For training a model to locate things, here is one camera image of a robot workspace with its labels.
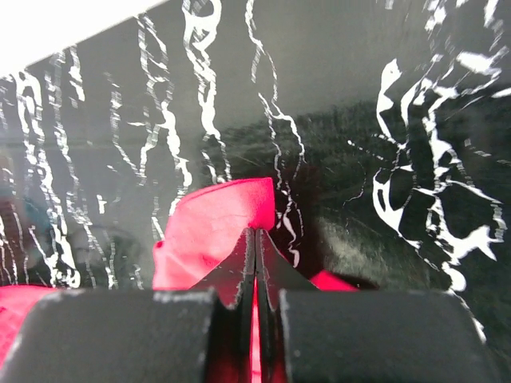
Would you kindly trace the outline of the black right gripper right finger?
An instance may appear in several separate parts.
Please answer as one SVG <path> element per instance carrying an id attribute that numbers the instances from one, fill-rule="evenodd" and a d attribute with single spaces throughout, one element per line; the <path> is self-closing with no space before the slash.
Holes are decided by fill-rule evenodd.
<path id="1" fill-rule="evenodd" d="M 319 288 L 255 233 L 264 382 L 498 382 L 468 310 L 444 292 Z"/>

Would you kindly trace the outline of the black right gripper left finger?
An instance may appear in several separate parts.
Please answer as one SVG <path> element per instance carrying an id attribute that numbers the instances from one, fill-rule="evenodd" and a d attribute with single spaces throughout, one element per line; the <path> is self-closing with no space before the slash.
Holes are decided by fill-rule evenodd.
<path id="1" fill-rule="evenodd" d="M 255 232 L 188 290 L 1 290 L 4 382 L 249 382 Z"/>

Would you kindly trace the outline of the red t-shirt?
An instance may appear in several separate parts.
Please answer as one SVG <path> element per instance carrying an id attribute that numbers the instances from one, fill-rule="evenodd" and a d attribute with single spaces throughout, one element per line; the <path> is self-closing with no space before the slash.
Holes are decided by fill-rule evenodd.
<path id="1" fill-rule="evenodd" d="M 246 228 L 275 226 L 271 178 L 230 181 L 185 196 L 169 217 L 164 239 L 155 243 L 152 288 L 188 290 L 220 265 Z M 305 277 L 324 291 L 357 291 L 346 278 L 322 269 Z M 17 285 L 1 287 L 1 375 L 27 314 L 45 296 L 83 289 Z"/>

